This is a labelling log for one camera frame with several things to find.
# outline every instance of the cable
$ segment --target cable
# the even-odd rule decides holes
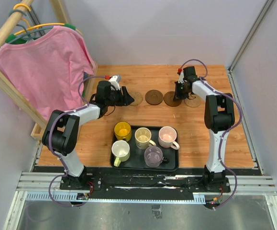
[[[81,81],[80,84],[79,84],[79,86],[78,86],[78,94],[80,95],[80,97],[82,98],[82,100],[86,102],[86,104],[87,104],[87,106],[88,106],[88,105],[89,105],[88,100],[86,100],[86,99],[82,96],[82,94],[80,93],[80,87],[81,87],[81,85],[82,85],[85,81],[87,81],[87,80],[89,80],[89,79],[92,79],[92,78],[105,78],[105,76],[91,76],[91,77],[87,77],[87,76],[88,76],[88,74],[87,74],[86,72],[84,72],[84,77],[83,77],[83,78],[85,78],[85,79],[84,79],[83,81]]]
[[[94,186],[93,182],[91,182],[91,181],[88,181],[87,183],[90,185],[90,191],[89,191],[89,197],[90,197],[92,192],[94,191],[95,186]]]
[[[220,201],[222,201],[222,195],[223,195],[223,187],[222,187],[222,185],[220,185],[219,188],[221,190],[220,195],[215,197],[215,198],[213,198],[212,200],[205,200],[206,203],[214,202],[214,201],[218,200],[219,198],[220,198]]]
[[[87,80],[89,80],[89,79],[91,79],[91,78],[103,78],[103,77],[104,77],[104,76],[91,76],[91,77],[85,78],[85,79],[79,84],[79,86],[78,86],[78,93],[79,93],[79,95],[82,97],[82,95],[81,95],[79,89],[80,89],[80,86],[81,86],[85,81],[87,81]],[[70,110],[70,111],[61,113],[61,114],[60,114],[59,116],[57,116],[57,118],[54,120],[54,122],[53,122],[53,124],[52,124],[52,126],[51,126],[51,129],[50,129],[50,132],[49,132],[49,149],[50,149],[50,151],[52,152],[52,154],[55,155],[56,157],[58,157],[59,160],[62,162],[63,167],[65,168],[65,172],[66,172],[65,174],[56,176],[56,177],[53,178],[53,180],[50,182],[50,185],[49,185],[49,196],[50,196],[50,199],[51,199],[54,203],[56,203],[57,205],[60,205],[60,206],[62,206],[62,207],[80,207],[80,206],[84,205],[85,202],[82,203],[82,204],[79,204],[79,205],[64,205],[64,204],[61,204],[61,203],[57,202],[56,200],[54,200],[54,198],[53,198],[53,196],[52,196],[52,194],[51,194],[51,186],[52,186],[53,182],[54,182],[58,177],[67,177],[67,176],[68,176],[68,171],[69,171],[69,168],[68,168],[67,165],[65,164],[64,160],[63,160],[58,154],[56,154],[56,153],[54,152],[53,148],[52,148],[52,134],[53,134],[53,130],[54,130],[54,128],[55,128],[57,122],[61,119],[61,117],[65,116],[65,115],[67,115],[67,114],[70,114],[70,113],[75,113],[75,112],[77,112],[77,111],[83,110],[83,109],[87,108],[88,106],[89,106],[89,102],[87,102],[86,105],[84,105],[83,107],[80,107],[80,108],[78,108],[78,109],[74,109],[74,110]]]
[[[194,99],[197,98],[196,96],[193,96],[192,93],[190,93],[190,96],[191,96],[192,98],[188,98],[189,100],[194,100]]]
[[[219,157],[220,163],[221,163],[221,165],[222,165],[227,171],[229,171],[229,172],[234,176],[234,178],[235,178],[235,187],[234,187],[234,190],[233,190],[232,194],[229,196],[229,198],[227,198],[224,202],[222,202],[222,203],[221,203],[220,205],[218,205],[217,207],[214,207],[214,208],[213,208],[214,210],[217,210],[218,208],[220,208],[220,207],[222,207],[223,205],[225,205],[225,204],[234,196],[234,194],[235,194],[235,192],[236,192],[236,189],[237,189],[237,176],[236,176],[236,173],[234,173],[234,171],[232,171],[231,169],[229,169],[229,168],[223,163],[223,161],[222,161],[222,159],[221,159],[221,147],[222,147],[222,142],[223,142],[224,135],[225,135],[226,133],[228,133],[229,131],[231,131],[233,128],[237,127],[237,126],[241,123],[242,118],[243,118],[243,110],[242,110],[241,106],[238,104],[238,102],[237,102],[234,98],[230,97],[229,95],[226,95],[225,93],[222,93],[222,92],[217,91],[216,89],[214,89],[213,87],[211,87],[209,84],[207,84],[207,83],[205,82],[206,80],[205,80],[204,78],[208,75],[208,70],[207,70],[206,65],[205,65],[202,61],[200,61],[200,60],[198,60],[198,59],[190,59],[190,60],[187,60],[187,61],[184,62],[184,64],[180,67],[180,69],[182,70],[183,66],[184,66],[186,63],[190,62],[190,61],[197,61],[197,62],[200,62],[200,63],[204,66],[204,68],[205,68],[206,74],[205,74],[205,76],[200,76],[200,77],[199,77],[199,80],[200,80],[207,88],[209,88],[210,90],[212,90],[214,93],[220,94],[221,96],[227,97],[228,99],[230,99],[231,101],[233,101],[233,102],[236,104],[236,107],[238,108],[238,112],[239,112],[239,120],[238,120],[238,122],[237,122],[234,126],[232,126],[232,127],[230,127],[229,129],[227,129],[227,130],[224,131],[224,133],[222,134],[222,136],[221,136],[221,138],[220,138],[220,142],[219,142],[218,157]]]
[[[198,181],[195,181],[193,183],[188,184],[188,186],[191,186],[191,185],[194,185],[194,184],[199,184],[202,180],[203,180],[203,177],[201,177],[201,179],[198,180]]]
[[[108,116],[108,115],[111,115],[112,113],[114,113],[115,109],[116,109],[116,106],[114,105],[114,109],[113,109],[113,111],[112,111],[112,112],[110,112],[109,114],[107,114],[107,115],[103,115],[103,116]]]

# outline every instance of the black tray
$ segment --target black tray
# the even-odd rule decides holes
[[[151,140],[156,143],[162,152],[165,158],[169,159],[168,163],[161,163],[157,168],[149,168],[144,161],[144,149],[139,149],[135,143],[135,132],[137,129],[145,127],[151,131],[152,137]],[[114,166],[115,156],[111,153],[111,166],[115,169],[140,169],[140,170],[151,170],[151,171],[174,171],[178,169],[178,150],[173,148],[163,148],[158,144],[158,131],[162,127],[157,126],[131,126],[132,128],[132,137],[128,142],[130,145],[130,157],[127,161],[121,162],[119,167]],[[116,136],[113,137],[113,143],[117,141]]]

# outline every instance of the coaster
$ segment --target coaster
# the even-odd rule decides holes
[[[170,92],[166,93],[164,96],[164,102],[171,107],[179,106],[182,103],[182,101],[173,101],[174,96],[175,96],[174,91],[170,91]]]
[[[134,98],[134,102],[130,104],[132,106],[139,105],[143,101],[143,96],[140,92],[129,91],[129,95]]]
[[[158,105],[163,101],[163,94],[158,90],[150,90],[146,93],[145,99],[151,105]]]
[[[189,99],[184,100],[189,107],[198,107],[201,104],[201,99],[198,95],[189,96]]]

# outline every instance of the mug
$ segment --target mug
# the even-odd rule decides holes
[[[177,132],[174,128],[165,126],[158,132],[158,143],[164,148],[173,148],[178,150],[179,144],[175,141],[177,139]]]
[[[151,136],[151,131],[149,129],[139,128],[135,132],[136,146],[141,150],[145,150],[149,146],[156,146],[156,143],[151,140]]]
[[[114,133],[117,140],[129,141],[132,137],[132,129],[129,123],[125,121],[118,122],[114,127]]]
[[[144,152],[144,161],[150,168],[156,168],[163,162],[163,152],[159,147],[150,146]]]
[[[111,152],[115,156],[114,166],[118,167],[130,157],[130,145],[125,140],[117,140],[111,147]]]

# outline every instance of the metal floor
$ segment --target metal floor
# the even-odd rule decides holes
[[[264,196],[235,196],[217,211],[203,205],[159,206],[87,203],[65,208],[48,201],[26,201],[17,230],[274,230]],[[33,221],[27,217],[27,207]]]

